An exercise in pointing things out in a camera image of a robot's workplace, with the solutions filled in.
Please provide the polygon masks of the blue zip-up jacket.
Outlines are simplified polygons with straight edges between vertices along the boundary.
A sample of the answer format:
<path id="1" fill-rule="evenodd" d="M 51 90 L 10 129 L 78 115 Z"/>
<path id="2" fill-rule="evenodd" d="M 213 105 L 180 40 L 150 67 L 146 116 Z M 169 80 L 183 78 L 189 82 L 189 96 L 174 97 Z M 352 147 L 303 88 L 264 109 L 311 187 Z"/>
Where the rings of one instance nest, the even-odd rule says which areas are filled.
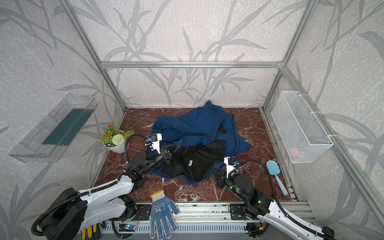
<path id="1" fill-rule="evenodd" d="M 158 117 L 152 134 L 161 134 L 161 147 L 177 148 L 169 164 L 153 173 L 172 179 L 182 177 L 196 184 L 212 175 L 212 168 L 224 165 L 226 157 L 235 157 L 251 149 L 237 131 L 236 117 L 207 101 L 204 106 L 180 117 Z"/>

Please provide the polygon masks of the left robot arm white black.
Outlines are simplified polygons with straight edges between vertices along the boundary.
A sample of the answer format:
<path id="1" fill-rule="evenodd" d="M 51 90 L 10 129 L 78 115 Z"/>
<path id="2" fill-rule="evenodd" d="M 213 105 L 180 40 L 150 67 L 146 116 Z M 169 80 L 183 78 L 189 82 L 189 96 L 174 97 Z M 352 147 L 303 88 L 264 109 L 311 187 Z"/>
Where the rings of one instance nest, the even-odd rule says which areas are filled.
<path id="1" fill-rule="evenodd" d="M 150 160 L 146 153 L 137 153 L 129 161 L 131 168 L 117 179 L 87 190 L 63 191 L 32 224 L 32 234 L 48 240 L 72 240 L 105 220 L 133 216 L 135 203 L 128 195 L 144 185 L 146 174 L 170 163 L 179 148 L 180 144 L 165 145 L 155 150 Z"/>

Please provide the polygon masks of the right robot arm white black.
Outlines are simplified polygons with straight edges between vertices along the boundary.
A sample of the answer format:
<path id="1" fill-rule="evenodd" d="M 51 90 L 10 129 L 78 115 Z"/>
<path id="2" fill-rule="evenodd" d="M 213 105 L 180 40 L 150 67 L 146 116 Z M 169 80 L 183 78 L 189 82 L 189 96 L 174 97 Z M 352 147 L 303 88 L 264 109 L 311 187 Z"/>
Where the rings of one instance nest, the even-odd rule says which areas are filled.
<path id="1" fill-rule="evenodd" d="M 274 226 L 294 240 L 332 240 L 333 231 L 310 224 L 291 214 L 280 202 L 257 190 L 242 174 L 227 177 L 224 169 L 212 169 L 218 188 L 227 188 L 244 202 L 242 215 Z"/>

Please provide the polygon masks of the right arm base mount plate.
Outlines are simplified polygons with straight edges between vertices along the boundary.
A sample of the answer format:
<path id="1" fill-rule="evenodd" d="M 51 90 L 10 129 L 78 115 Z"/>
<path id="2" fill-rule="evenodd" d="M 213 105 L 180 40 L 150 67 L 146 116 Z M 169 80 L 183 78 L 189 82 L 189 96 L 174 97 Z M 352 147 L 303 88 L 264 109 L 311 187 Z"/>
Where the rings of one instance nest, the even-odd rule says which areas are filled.
<path id="1" fill-rule="evenodd" d="M 270 204 L 230 204 L 228 210 L 231 214 L 231 220 L 257 220 L 258 216 L 265 216 L 270 213 Z"/>

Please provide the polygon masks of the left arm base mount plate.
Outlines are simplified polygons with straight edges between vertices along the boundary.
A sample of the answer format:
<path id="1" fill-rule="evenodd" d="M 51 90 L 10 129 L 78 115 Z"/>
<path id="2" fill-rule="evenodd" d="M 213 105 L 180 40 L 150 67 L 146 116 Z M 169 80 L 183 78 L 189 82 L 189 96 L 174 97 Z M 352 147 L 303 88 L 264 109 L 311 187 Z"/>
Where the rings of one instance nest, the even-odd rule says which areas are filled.
<path id="1" fill-rule="evenodd" d="M 127 221 L 148 221 L 150 219 L 151 204 L 138 204 L 128 207 Z"/>

